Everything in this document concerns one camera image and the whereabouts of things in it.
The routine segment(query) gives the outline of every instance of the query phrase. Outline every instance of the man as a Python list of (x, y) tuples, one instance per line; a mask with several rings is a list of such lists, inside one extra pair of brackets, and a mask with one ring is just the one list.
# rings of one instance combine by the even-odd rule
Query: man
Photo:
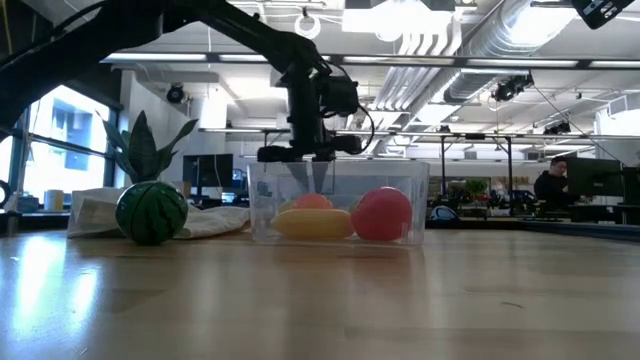
[(567, 159), (557, 156), (551, 160), (549, 171), (544, 171), (536, 180), (534, 191), (538, 200), (545, 200), (553, 207), (565, 208), (573, 205), (579, 196), (569, 194), (567, 188)]

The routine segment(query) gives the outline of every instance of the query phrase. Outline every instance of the orange ball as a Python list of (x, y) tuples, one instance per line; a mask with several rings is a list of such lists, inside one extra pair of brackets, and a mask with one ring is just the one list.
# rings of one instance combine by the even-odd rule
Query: orange ball
[(411, 227), (411, 202), (398, 189), (382, 187), (365, 194), (351, 213), (361, 239), (394, 241)]
[(320, 194), (304, 194), (296, 199), (292, 209), (333, 209), (329, 199)]

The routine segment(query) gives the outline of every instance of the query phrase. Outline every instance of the clear plastic bin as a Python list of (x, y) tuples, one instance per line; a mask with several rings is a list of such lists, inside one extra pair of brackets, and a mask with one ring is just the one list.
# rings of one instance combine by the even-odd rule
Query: clear plastic bin
[[(429, 164), (419, 161), (252, 164), (249, 166), (249, 195), (253, 239), (271, 243), (419, 245), (424, 240), (428, 184)], [(370, 202), (373, 195), (364, 196), (383, 187), (397, 189), (401, 194), (396, 190), (384, 189), (385, 194), (392, 195), (391, 200), (385, 199), (391, 201), (392, 206), (371, 206), (370, 204), (383, 203)], [(330, 209), (324, 206), (320, 211), (308, 210), (306, 206), (302, 209), (296, 208), (302, 201), (300, 197), (309, 193), (323, 195), (329, 200)], [(380, 193), (381, 191), (377, 190), (375, 196), (379, 197)], [(395, 207), (396, 204), (401, 206), (402, 211), (389, 213), (389, 210), (385, 210)], [(377, 217), (368, 221), (367, 216), (373, 214), (372, 211)], [(349, 232), (348, 229), (345, 230), (348, 227), (347, 221), (352, 224), (354, 230), (349, 236), (345, 236), (345, 231)], [(385, 221), (393, 223), (387, 226)], [(292, 235), (292, 227), (285, 227), (283, 230), (283, 223), (295, 227), (296, 231), (305, 232), (304, 236), (298, 235), (295, 231), (295, 235)], [(365, 239), (366, 231), (357, 230), (363, 226), (370, 226), (368, 224), (371, 223), (385, 224), (384, 229), (390, 229), (392, 234), (398, 233), (393, 229), (397, 229), (398, 223), (402, 223), (402, 230), (397, 237), (389, 235), (395, 237), (394, 239)]]

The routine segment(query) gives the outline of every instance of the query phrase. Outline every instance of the green striped ball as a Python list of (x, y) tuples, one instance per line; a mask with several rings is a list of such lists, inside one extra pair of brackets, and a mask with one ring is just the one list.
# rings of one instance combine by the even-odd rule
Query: green striped ball
[(116, 220), (129, 239), (140, 245), (159, 245), (182, 230), (187, 213), (187, 201), (178, 189), (160, 181), (146, 181), (120, 196)]

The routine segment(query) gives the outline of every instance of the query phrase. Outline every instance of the wooden table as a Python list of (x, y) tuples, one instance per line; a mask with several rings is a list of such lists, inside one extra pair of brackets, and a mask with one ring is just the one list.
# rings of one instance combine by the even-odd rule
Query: wooden table
[(637, 359), (640, 247), (0, 240), (0, 359)]

